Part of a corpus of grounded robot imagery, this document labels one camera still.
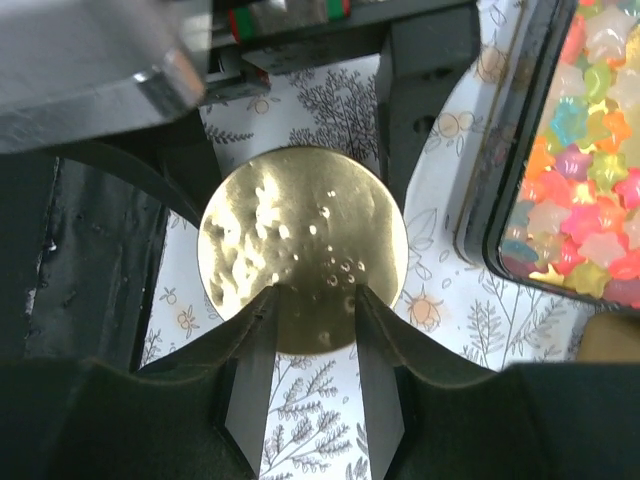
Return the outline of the round gold lid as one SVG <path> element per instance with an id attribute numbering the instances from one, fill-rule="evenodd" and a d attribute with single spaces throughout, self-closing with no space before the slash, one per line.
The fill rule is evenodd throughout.
<path id="1" fill-rule="evenodd" d="M 236 168 L 211 196 L 197 240 L 199 274 L 218 315 L 279 294 L 278 349 L 332 352 L 355 339 L 355 294 L 399 299 L 409 245 L 400 209 L 369 169 L 328 148 L 271 150 Z"/>

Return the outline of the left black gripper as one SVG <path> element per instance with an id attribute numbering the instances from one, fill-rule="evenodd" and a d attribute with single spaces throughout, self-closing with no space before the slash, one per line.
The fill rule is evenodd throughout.
<path id="1" fill-rule="evenodd" d="M 273 76 L 379 55 L 382 179 L 400 209 L 438 116 L 480 51 L 474 1 L 216 1 L 204 37 L 208 104 Z"/>

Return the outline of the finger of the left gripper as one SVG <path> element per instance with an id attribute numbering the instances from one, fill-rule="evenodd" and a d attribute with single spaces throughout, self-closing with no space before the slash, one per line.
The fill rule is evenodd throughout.
<path id="1" fill-rule="evenodd" d="M 144 191 L 193 225 L 222 182 L 200 113 L 167 125 L 51 147 L 57 157 L 111 174 Z"/>

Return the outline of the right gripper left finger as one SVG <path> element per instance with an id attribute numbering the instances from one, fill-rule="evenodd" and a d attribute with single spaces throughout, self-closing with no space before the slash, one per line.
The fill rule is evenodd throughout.
<path id="1" fill-rule="evenodd" d="M 5 479 L 254 479 L 279 291 L 130 373 L 97 359 L 1 364 Z"/>

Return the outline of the gold tin with jelly candies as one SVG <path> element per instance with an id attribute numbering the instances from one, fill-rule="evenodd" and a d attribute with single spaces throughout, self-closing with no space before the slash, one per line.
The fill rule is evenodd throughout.
<path id="1" fill-rule="evenodd" d="M 533 1 L 456 243 L 509 280 L 639 306 L 639 5 Z"/>

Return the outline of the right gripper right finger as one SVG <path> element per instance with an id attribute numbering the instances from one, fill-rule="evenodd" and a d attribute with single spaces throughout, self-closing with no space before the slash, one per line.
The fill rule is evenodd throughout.
<path id="1" fill-rule="evenodd" d="M 634 363 L 516 363 L 494 372 L 355 294 L 375 479 L 635 479 Z"/>

